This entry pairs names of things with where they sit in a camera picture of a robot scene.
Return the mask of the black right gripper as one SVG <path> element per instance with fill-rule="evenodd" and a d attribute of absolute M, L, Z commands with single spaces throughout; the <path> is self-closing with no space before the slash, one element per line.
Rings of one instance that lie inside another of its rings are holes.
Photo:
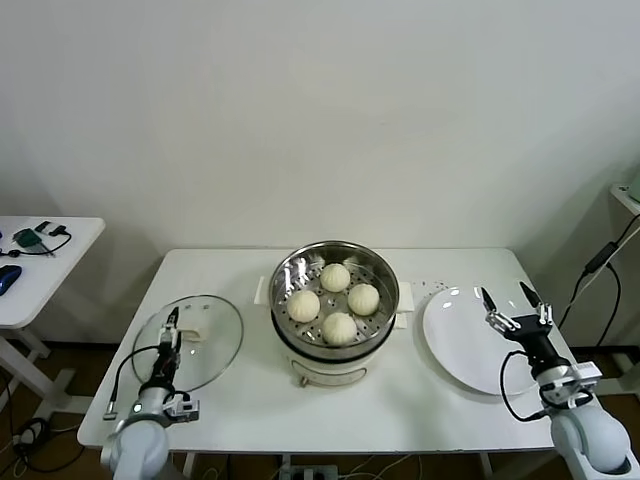
<path fill-rule="evenodd" d="M 518 343 L 524 350 L 532 373 L 544 373 L 552 368 L 569 366 L 568 359 L 560 356 L 549 340 L 553 325 L 552 306 L 542 301 L 538 293 L 524 282 L 519 286 L 536 315 L 516 317 L 515 320 L 498 311 L 489 292 L 480 289 L 486 311 L 485 321 L 507 340 Z"/>

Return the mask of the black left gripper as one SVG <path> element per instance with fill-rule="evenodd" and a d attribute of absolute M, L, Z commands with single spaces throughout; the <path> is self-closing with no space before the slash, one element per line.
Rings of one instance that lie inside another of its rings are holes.
<path fill-rule="evenodd" d="M 176 371 L 179 368 L 181 331 L 178 327 L 180 308 L 173 308 L 162 323 L 159 332 L 158 355 L 153 364 L 149 385 L 151 387 L 173 388 Z"/>

